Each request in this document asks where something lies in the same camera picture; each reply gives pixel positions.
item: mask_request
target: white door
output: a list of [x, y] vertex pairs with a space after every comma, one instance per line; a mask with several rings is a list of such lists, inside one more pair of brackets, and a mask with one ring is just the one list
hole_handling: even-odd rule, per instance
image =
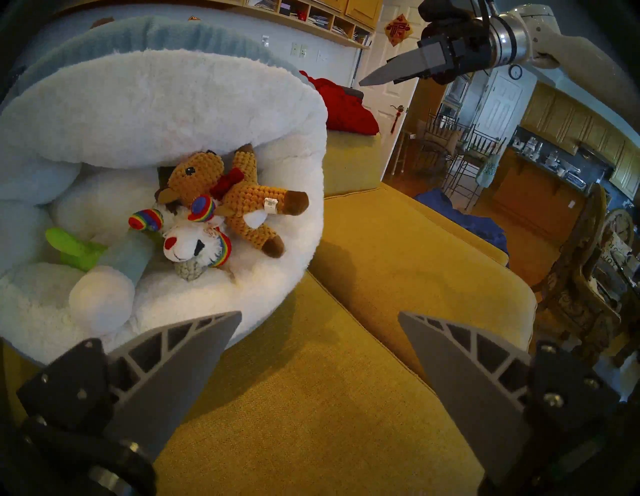
[[[416, 43], [420, 40], [420, 34], [427, 25], [418, 14], [418, 6], [421, 3], [422, 0], [385, 0], [383, 2], [376, 32], [373, 34], [371, 48], [363, 51], [358, 72], [356, 73], [354, 88], [364, 93], [362, 105], [371, 111], [380, 126], [382, 138], [381, 154], [385, 163], [385, 170], [396, 145], [396, 140], [406, 115], [406, 108], [411, 103], [418, 80], [414, 78], [400, 84], [391, 82], [379, 86], [360, 86], [358, 82], [378, 67], [386, 64], [390, 58], [417, 48]], [[409, 23], [411, 23], [413, 33], [402, 43], [393, 47], [385, 35], [385, 26], [400, 14], [404, 14]], [[396, 119], [396, 109], [392, 106], [399, 107], [400, 105], [405, 108], [405, 112], [398, 118], [392, 134], [391, 128]]]
[[501, 140], [518, 104], [522, 88], [501, 74], [496, 74], [488, 91], [482, 111], [476, 120], [476, 130]]

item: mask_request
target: kitchen cabinet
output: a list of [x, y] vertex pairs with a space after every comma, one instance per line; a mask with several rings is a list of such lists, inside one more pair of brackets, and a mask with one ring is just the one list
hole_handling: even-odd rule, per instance
[[540, 129], [540, 136], [552, 143], [559, 143], [572, 116], [573, 102], [560, 94], [556, 95]]
[[541, 236], [564, 243], [584, 206], [585, 194], [515, 153], [500, 159], [507, 173], [493, 194], [494, 204]]
[[615, 127], [609, 124], [607, 134], [605, 134], [602, 144], [600, 145], [600, 153], [611, 163], [617, 163], [625, 144], [624, 135]]
[[604, 119], [592, 114], [582, 140], [594, 150], [600, 150], [608, 129], [609, 124]]
[[560, 140], [556, 144], [571, 155], [575, 155], [578, 152], [578, 146], [587, 129], [587, 124], [591, 118], [591, 111], [577, 102], [572, 103], [573, 108], [569, 122], [564, 128], [564, 133]]
[[628, 151], [631, 158], [629, 160], [629, 167], [622, 183], [622, 187], [619, 188], [620, 191], [633, 200], [636, 195], [636, 191], [638, 190], [638, 185], [640, 185], [640, 150], [628, 141], [625, 142], [625, 146], [626, 144], [631, 145]]
[[527, 110], [520, 121], [520, 126], [534, 134], [540, 135], [545, 118], [553, 104], [556, 91], [543, 83], [537, 83], [533, 90]]
[[640, 186], [640, 150], [636, 149], [622, 192], [633, 200], [638, 186]]
[[627, 180], [627, 175], [629, 173], [629, 168], [631, 167], [631, 162], [633, 161], [635, 155], [635, 147], [633, 143], [627, 141], [625, 146], [623, 147], [622, 153], [620, 154], [620, 159], [618, 160], [618, 164], [616, 165], [616, 170], [609, 178], [609, 182], [616, 186], [620, 191], [624, 188], [625, 181]]
[[375, 29], [381, 9], [382, 0], [348, 0], [344, 14]]
[[636, 195], [640, 185], [640, 150], [631, 141], [625, 140], [609, 182], [631, 199]]
[[316, 1], [325, 4], [327, 7], [331, 7], [332, 9], [335, 9], [340, 13], [343, 13], [345, 10], [345, 7], [347, 6], [347, 0], [316, 0]]

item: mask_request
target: red pillow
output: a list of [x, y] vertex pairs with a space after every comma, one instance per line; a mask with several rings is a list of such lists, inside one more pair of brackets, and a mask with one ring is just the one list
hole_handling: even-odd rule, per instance
[[380, 128], [373, 114], [362, 106], [356, 97], [347, 95], [337, 84], [328, 79], [314, 79], [300, 71], [315, 87], [324, 100], [329, 117], [326, 128], [332, 131], [378, 134]]

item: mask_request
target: rainbow striped ear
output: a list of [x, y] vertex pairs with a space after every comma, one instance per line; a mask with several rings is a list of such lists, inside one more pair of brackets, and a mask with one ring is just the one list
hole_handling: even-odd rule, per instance
[[140, 210], [129, 217], [129, 227], [136, 231], [157, 232], [162, 229], [162, 226], [162, 214], [156, 209]]
[[202, 195], [193, 200], [191, 204], [191, 214], [188, 219], [192, 222], [206, 222], [213, 218], [216, 204], [209, 195]]
[[231, 255], [231, 240], [218, 227], [216, 227], [216, 231], [218, 231], [218, 234], [220, 235], [222, 251], [216, 260], [210, 260], [211, 263], [209, 264], [209, 267], [220, 267], [229, 260], [229, 255]]

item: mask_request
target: tag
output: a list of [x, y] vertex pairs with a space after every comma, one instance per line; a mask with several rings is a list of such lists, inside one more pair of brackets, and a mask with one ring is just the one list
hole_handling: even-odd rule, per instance
[[264, 199], [264, 211], [268, 214], [277, 214], [278, 213], [278, 200], [275, 198], [265, 198]]
[[385, 27], [385, 34], [394, 47], [408, 38], [411, 33], [413, 33], [413, 29], [404, 14], [400, 14]]
[[203, 231], [204, 231], [204, 234], [206, 234], [209, 237], [218, 237], [218, 236], [220, 236], [217, 226], [214, 226], [214, 225], [209, 224], [209, 223], [206, 223], [204, 225]]

